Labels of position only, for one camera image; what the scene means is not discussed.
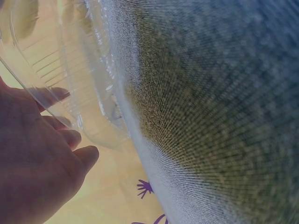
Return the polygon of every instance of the purple hand print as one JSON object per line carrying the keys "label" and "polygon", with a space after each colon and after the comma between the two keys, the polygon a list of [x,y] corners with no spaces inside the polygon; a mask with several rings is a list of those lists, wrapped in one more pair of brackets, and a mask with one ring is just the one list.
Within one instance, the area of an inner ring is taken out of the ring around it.
{"label": "purple hand print", "polygon": [[149,182],[146,182],[146,181],[143,181],[143,180],[139,180],[139,182],[142,183],[142,184],[137,184],[137,187],[139,187],[138,190],[143,190],[140,194],[138,194],[138,196],[142,195],[141,199],[144,198],[144,196],[146,195],[147,192],[149,192],[150,194],[154,193],[154,191],[151,188],[151,185],[150,185]]}
{"label": "purple hand print", "polygon": [[[161,215],[155,222],[154,224],[159,224],[160,221],[165,217],[165,214]],[[145,224],[145,223],[138,223],[138,222],[133,222],[132,224]]]}

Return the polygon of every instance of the finger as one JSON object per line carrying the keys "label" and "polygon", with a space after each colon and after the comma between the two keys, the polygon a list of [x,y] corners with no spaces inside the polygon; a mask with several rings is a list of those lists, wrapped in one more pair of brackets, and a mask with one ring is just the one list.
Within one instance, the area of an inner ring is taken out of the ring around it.
{"label": "finger", "polygon": [[74,151],[74,154],[82,161],[86,173],[95,165],[100,156],[97,147],[87,146],[85,148],[80,148]]}
{"label": "finger", "polygon": [[82,140],[81,134],[75,130],[60,130],[59,133],[72,150],[74,150]]}
{"label": "finger", "polygon": [[64,100],[70,96],[70,93],[66,89],[59,88],[59,87],[52,88],[51,89],[52,93],[46,88],[37,89],[34,91],[42,95],[42,97],[46,102],[46,104],[43,106],[37,102],[37,106],[40,112],[43,112],[45,109],[53,106],[55,103]]}
{"label": "finger", "polygon": [[9,88],[8,85],[3,81],[3,79],[0,76],[0,89],[7,89]]}
{"label": "finger", "polygon": [[59,117],[59,118],[54,118],[52,116],[43,116],[45,121],[47,121],[55,130],[62,130],[66,129],[68,127],[71,127],[71,122],[64,118],[64,117]]}
{"label": "finger", "polygon": [[43,105],[37,102],[37,106],[40,112],[43,112],[45,109],[53,106],[55,103],[64,100],[70,96],[70,93],[63,88],[52,88],[49,91],[47,88],[29,88],[28,90],[24,89],[14,89],[15,93],[23,95],[30,92],[33,96],[37,96],[38,99],[42,99]]}

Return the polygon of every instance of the plastic lid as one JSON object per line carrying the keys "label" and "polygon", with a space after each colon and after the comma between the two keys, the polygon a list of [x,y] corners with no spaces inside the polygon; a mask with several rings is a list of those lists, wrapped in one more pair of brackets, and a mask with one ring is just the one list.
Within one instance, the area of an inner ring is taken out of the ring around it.
{"label": "plastic lid", "polygon": [[6,0],[0,58],[46,108],[57,98],[53,88],[67,89],[71,96],[48,111],[69,119],[71,128],[82,129],[93,142],[115,148],[128,138],[114,96],[113,56],[100,3]]}

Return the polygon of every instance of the wooden floor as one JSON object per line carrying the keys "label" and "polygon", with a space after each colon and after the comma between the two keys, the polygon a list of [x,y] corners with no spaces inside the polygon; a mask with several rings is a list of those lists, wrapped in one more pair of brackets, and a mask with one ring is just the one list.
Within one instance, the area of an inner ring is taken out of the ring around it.
{"label": "wooden floor", "polygon": [[[41,31],[51,27],[49,20],[43,22],[41,19],[37,25]],[[30,48],[30,54],[36,55],[35,60],[38,60],[41,52],[50,48],[37,45]],[[21,87],[1,63],[0,75],[8,85]],[[90,144],[93,143],[83,134],[80,147]],[[154,223],[163,211],[154,194],[148,194],[144,199],[137,196],[140,193],[136,186],[138,180],[147,181],[147,177],[131,140],[123,143],[118,150],[98,147],[100,159],[86,177],[81,190],[46,224]]]}

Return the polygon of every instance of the transparent plastic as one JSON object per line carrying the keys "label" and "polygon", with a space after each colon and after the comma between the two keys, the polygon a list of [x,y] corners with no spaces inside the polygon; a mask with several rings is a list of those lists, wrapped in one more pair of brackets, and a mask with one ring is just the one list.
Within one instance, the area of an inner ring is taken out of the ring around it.
{"label": "transparent plastic", "polygon": [[[14,77],[53,116],[116,148],[128,132],[114,97],[107,34],[98,1],[6,0],[0,11],[0,58]],[[56,87],[71,96],[50,106]]]}

